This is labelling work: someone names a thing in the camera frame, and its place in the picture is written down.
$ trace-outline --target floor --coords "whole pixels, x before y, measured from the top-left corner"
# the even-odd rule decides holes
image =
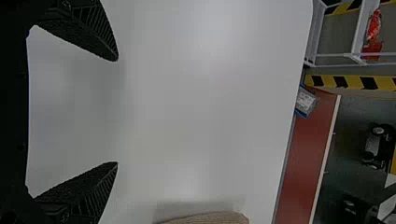
[[[290,137],[275,224],[306,224],[311,219],[337,104],[336,95],[324,91],[315,91],[315,95],[320,99],[317,108],[308,119],[296,118]]]
[[[328,181],[341,183],[343,188],[358,196],[382,190],[388,175],[362,166],[361,153],[369,124],[377,122],[396,125],[394,114],[396,101],[344,96],[335,123],[324,181],[328,178]],[[334,214],[329,213],[325,204],[336,201],[339,197],[341,195],[321,191],[315,223],[331,223],[329,219]]]

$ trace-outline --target black object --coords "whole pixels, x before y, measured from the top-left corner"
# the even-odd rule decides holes
[[[84,7],[95,9],[87,17],[93,23],[75,16],[74,10]],[[36,199],[25,186],[29,114],[26,38],[35,24],[105,59],[118,59],[114,36],[97,0],[1,1],[0,224],[95,224],[106,206],[117,172],[116,162],[105,163]]]
[[[37,25],[111,62],[119,58],[113,31],[99,0],[56,0]]]
[[[358,162],[337,161],[343,173],[323,177],[314,223],[377,224],[381,203],[396,195],[396,184],[384,188],[385,172]]]
[[[373,123],[369,127],[362,163],[390,173],[396,144],[396,131],[389,124]]]

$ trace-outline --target yellow and black hazard stripe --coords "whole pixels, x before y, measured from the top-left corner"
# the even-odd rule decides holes
[[[344,88],[349,90],[396,91],[396,77],[354,75],[306,75],[310,87]]]
[[[325,15],[342,15],[348,12],[356,11],[361,8],[362,0],[355,0],[349,3],[343,3],[335,7],[328,7]],[[381,6],[396,3],[396,0],[381,0]]]

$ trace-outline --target white surface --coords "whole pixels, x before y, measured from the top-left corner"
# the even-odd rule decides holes
[[[104,6],[118,63],[31,32],[31,193],[119,161],[101,223],[229,209],[270,223],[311,1]]]

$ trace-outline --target gray floor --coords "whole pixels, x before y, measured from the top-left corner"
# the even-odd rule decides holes
[[[368,125],[371,122],[396,125],[396,101],[363,97],[343,97],[335,135],[332,138],[326,175],[323,183],[331,183],[342,191],[357,197],[370,197],[385,186],[387,174],[361,165],[361,153],[365,146]],[[319,195],[316,223],[332,223],[329,220],[329,202],[343,195],[322,189]]]

